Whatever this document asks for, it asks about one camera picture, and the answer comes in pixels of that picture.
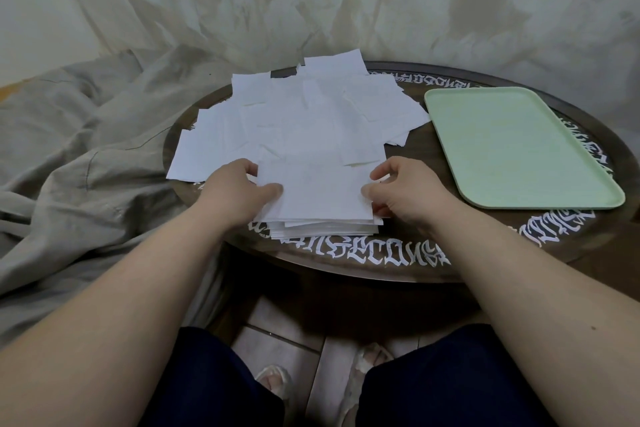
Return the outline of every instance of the stack of paper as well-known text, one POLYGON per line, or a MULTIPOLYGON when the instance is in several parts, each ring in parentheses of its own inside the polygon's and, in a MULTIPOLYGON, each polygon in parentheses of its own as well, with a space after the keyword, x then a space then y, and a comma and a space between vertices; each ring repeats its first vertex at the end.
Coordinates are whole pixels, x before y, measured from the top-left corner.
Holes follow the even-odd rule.
POLYGON ((233 75, 232 86, 182 131, 167 178, 204 181, 246 157, 259 164, 259 185, 284 186, 257 217, 272 238, 376 233, 382 222, 360 188, 386 159, 385 143, 404 146, 429 121, 394 77, 369 75, 354 50, 305 58, 289 78, 233 75))

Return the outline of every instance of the forearm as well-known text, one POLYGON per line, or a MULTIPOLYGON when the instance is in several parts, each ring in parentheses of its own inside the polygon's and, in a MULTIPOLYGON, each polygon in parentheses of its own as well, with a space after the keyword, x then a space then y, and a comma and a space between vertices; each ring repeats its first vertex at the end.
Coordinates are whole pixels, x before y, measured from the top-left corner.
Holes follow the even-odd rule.
POLYGON ((0 353, 2 425, 135 425, 223 227, 188 211, 0 353))
POLYGON ((639 303, 466 204, 432 231, 560 425, 640 418, 639 303))

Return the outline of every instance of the gray fabric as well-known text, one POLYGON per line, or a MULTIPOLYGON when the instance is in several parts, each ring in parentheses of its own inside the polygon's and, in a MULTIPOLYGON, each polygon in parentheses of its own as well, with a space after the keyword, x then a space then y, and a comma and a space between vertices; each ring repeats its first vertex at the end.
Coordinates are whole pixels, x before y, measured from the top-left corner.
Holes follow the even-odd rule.
MULTIPOLYGON (((164 138, 238 70, 188 46, 126 51, 0 103, 0 346, 184 210, 164 178, 164 138)), ((212 261, 185 324, 211 320, 221 268, 212 261)))

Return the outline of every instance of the round wooden table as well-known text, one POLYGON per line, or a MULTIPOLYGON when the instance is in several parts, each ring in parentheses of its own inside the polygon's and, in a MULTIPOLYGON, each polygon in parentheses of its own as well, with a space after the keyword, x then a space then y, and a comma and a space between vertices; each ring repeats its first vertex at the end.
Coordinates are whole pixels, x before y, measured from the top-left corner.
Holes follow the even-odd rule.
MULTIPOLYGON (((432 88, 522 86, 493 76, 427 64, 366 62, 370 73, 390 73, 421 105, 432 88)), ((295 68, 271 73, 272 78, 294 75, 295 68)), ((618 136, 594 117, 549 94, 536 91, 580 140, 627 195, 614 210, 483 210, 515 233, 532 240, 558 259, 570 263, 610 241, 630 221, 640 205, 640 169, 636 158, 618 136)), ((210 108, 231 95, 231 85, 215 91, 189 108, 173 125, 164 143, 164 168, 168 170, 182 129, 191 128, 199 108, 210 108)), ((404 147, 385 146, 387 157, 402 155, 428 164, 456 196, 460 197, 431 122, 413 130, 404 147)), ((201 183, 171 181, 187 205, 195 202, 201 183)), ((323 236, 272 240, 264 223, 252 223, 227 238, 234 246, 289 269, 299 267, 395 282, 459 282, 446 254, 433 239, 421 236, 399 220, 385 220, 371 237, 323 236)))

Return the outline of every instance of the plastic tray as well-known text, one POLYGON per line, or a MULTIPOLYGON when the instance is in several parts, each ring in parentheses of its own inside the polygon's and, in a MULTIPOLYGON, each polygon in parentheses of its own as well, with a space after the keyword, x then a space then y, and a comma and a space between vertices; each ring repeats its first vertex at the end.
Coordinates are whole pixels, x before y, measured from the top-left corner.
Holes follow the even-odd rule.
POLYGON ((620 186, 533 91, 424 94, 460 194, 481 208, 609 209, 620 186))

